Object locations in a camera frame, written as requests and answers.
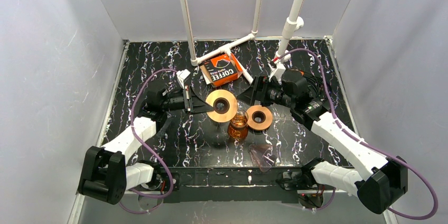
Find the wooden ring dripper holder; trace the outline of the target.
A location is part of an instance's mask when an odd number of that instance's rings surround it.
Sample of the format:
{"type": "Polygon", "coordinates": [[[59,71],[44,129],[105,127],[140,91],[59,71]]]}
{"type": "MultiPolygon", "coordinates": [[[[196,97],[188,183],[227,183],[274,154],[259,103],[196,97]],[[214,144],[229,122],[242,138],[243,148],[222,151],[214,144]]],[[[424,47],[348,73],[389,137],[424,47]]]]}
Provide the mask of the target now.
{"type": "Polygon", "coordinates": [[[228,90],[219,89],[209,93],[206,98],[206,103],[213,108],[212,111],[207,112],[207,115],[216,123],[230,121],[238,110],[237,99],[228,90]]]}

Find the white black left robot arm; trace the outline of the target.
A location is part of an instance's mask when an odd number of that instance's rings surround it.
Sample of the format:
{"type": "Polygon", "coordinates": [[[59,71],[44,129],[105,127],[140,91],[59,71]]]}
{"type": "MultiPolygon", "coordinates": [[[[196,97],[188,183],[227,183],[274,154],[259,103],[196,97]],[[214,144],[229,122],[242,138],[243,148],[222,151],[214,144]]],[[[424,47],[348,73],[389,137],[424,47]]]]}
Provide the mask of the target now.
{"type": "Polygon", "coordinates": [[[133,104],[132,124],[112,141],[86,151],[78,193],[115,205],[125,191],[151,183],[157,175],[166,175],[171,182],[171,175],[160,172],[161,163],[140,161],[127,166],[127,162],[147,140],[166,132],[172,121],[167,114],[174,110],[195,115],[213,111],[213,107],[189,85],[168,90],[160,80],[147,83],[133,104]]]}

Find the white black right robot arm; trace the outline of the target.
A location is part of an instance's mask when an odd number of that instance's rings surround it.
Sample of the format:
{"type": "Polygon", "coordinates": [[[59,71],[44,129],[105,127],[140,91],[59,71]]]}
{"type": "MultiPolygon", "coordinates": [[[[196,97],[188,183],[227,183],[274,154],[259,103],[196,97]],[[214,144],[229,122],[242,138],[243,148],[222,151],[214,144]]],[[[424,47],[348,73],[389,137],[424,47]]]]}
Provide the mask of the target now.
{"type": "Polygon", "coordinates": [[[283,79],[256,77],[237,99],[264,107],[277,104],[289,108],[292,117],[333,146],[352,168],[314,159],[301,168],[300,181],[330,185],[355,195],[371,212],[381,214],[407,192],[408,172],[399,157],[386,157],[369,147],[331,112],[328,98],[319,91],[324,80],[307,77],[299,70],[284,73],[283,79]]]}

